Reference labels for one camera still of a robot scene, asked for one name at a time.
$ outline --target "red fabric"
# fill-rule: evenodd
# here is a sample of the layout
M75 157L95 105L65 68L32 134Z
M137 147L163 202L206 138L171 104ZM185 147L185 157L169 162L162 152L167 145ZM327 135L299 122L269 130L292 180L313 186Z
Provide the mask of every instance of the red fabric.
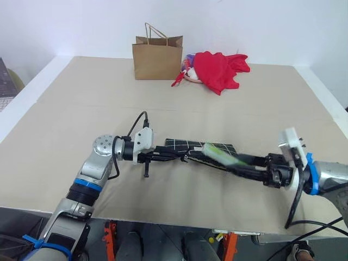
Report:
M217 95L224 89L238 89L233 80L237 72L250 72L244 54L224 56L222 53L196 53L194 68L198 78Z

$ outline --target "table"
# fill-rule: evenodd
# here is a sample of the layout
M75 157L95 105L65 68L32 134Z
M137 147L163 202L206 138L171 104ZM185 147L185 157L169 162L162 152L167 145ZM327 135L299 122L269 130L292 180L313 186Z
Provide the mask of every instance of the table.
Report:
M0 206L52 212L94 139L125 135L142 110L157 145L165 138L225 142L265 156L280 153L278 133L294 126L316 160L348 164L348 139L295 68L250 67L235 78L240 89L218 96L187 81L172 88L171 81L135 80L131 59L73 58L0 144ZM148 179L143 169L120 162L121 175L107 183L94 217L275 234L315 228L283 228L293 191L191 162L152 163ZM304 194L295 220L338 216L326 199Z

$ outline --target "gray floor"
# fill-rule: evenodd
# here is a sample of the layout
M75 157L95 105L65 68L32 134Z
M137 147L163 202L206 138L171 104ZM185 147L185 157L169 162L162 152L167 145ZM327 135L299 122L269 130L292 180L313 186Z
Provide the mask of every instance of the gray floor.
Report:
M26 213L20 210L0 208L0 234L20 238L23 234L30 232L35 237L38 235L40 221L39 216ZM86 250L91 261L107 260L104 236L104 220L93 219L90 221L91 232L89 234ZM122 238L130 231L137 231L144 242L144 261L183 261L181 240L186 232L194 231L204 238L212 236L209 229L178 227L167 225L154 225L148 223L123 222L117 223L117 244L120 245ZM272 243L266 245L255 245L251 237L239 237L237 241L238 253L234 261L266 261L267 258L284 244ZM312 240L309 245L313 249L317 261L348 260L348 238L334 238ZM9 241L0 239L0 254L15 256L15 251L2 251L8 247ZM213 244L214 249L218 249L218 244ZM284 261L286 253L282 252L273 261Z

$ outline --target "bag handle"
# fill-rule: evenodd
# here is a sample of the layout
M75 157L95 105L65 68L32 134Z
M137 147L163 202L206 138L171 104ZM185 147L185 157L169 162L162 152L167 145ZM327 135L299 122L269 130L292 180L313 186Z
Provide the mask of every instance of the bag handle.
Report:
M148 34L147 34L147 27L150 31L150 37L148 37ZM163 38L163 39L166 39L167 40L167 46L168 46L168 37L162 33L161 31L157 30L156 28L154 28L152 25L150 25L149 23L145 23L145 30L146 30L146 39L147 39L147 44L149 45L149 38L151 39L151 30L153 30L159 37Z

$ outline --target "shoe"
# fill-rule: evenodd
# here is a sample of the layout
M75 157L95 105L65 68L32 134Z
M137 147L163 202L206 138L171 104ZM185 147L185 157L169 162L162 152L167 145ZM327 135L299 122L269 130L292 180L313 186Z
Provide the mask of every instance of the shoe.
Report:
M291 248L291 253L288 255L287 261L298 261L296 258L296 255L301 252L305 251L308 254L310 254L311 257L314 257L314 252L312 249L308 246L306 241L300 241L298 243L294 243Z

